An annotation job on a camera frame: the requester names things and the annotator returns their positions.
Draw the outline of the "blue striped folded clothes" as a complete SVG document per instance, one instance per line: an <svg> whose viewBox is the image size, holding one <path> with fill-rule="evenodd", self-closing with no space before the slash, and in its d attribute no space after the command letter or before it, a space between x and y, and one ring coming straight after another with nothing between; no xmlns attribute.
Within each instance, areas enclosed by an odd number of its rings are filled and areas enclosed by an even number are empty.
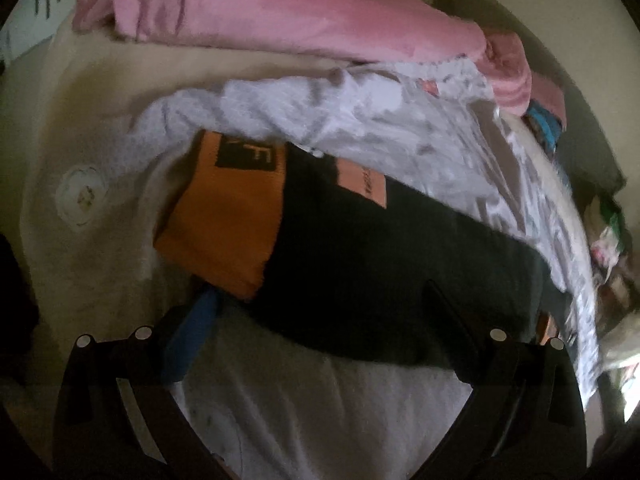
<svg viewBox="0 0 640 480"><path fill-rule="evenodd" d="M563 133L559 119L536 101L529 103L523 118L538 144L550 158L553 158Z"/></svg>

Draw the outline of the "pile of folded clothes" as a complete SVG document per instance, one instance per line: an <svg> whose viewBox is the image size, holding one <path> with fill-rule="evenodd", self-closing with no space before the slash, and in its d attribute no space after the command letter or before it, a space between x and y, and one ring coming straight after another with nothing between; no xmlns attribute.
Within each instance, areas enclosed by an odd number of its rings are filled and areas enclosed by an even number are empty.
<svg viewBox="0 0 640 480"><path fill-rule="evenodd" d="M639 303L639 254L626 226L622 207L599 194L582 215L592 278L607 304L627 313Z"/></svg>

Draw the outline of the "black sweater with orange patches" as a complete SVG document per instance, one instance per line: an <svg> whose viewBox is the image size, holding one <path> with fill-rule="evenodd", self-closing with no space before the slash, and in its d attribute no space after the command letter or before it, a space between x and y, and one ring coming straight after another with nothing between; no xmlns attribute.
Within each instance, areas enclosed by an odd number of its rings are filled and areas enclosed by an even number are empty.
<svg viewBox="0 0 640 480"><path fill-rule="evenodd" d="M465 370L570 294L528 245L389 177L207 131L154 240L255 323L339 358Z"/></svg>

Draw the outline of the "dark grey headboard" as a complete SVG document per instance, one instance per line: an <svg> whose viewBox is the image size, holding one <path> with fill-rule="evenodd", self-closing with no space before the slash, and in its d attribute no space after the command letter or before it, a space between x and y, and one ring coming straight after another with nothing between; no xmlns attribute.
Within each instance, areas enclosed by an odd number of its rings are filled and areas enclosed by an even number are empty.
<svg viewBox="0 0 640 480"><path fill-rule="evenodd" d="M620 192L626 179L600 122L574 80L531 30L497 0L434 0L433 6L483 27L516 32L530 68L564 92L568 124L560 139L558 159L570 179L574 201L585 206L598 194Z"/></svg>

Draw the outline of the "pink fleece blanket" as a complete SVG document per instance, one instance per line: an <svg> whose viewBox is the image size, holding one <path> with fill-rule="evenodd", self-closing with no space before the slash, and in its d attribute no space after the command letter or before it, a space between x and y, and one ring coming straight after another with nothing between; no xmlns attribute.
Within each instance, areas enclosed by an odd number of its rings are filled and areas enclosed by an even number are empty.
<svg viewBox="0 0 640 480"><path fill-rule="evenodd" d="M471 60L515 115L539 104L556 119L561 88L529 67L518 35L487 29L421 0L77 0L74 29L113 23L159 44L318 55L357 62Z"/></svg>

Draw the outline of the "white strawberry bear duvet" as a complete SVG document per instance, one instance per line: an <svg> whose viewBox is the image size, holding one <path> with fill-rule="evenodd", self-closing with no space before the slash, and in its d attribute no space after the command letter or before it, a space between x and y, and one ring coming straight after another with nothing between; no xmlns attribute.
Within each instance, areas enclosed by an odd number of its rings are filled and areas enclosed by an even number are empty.
<svg viewBox="0 0 640 480"><path fill-rule="evenodd" d="M420 86L431 74L438 96ZM585 234L573 203L542 170L467 62L396 64L321 78L230 80L156 100L135 133L190 138L189 184L207 131L290 144L389 177L519 240L544 258L572 302L567 339L580 395L596 388L598 345ZM453 368L357 361L289 341L236 299L186 385L192 422L247 479L398 479L430 454L468 398Z"/></svg>

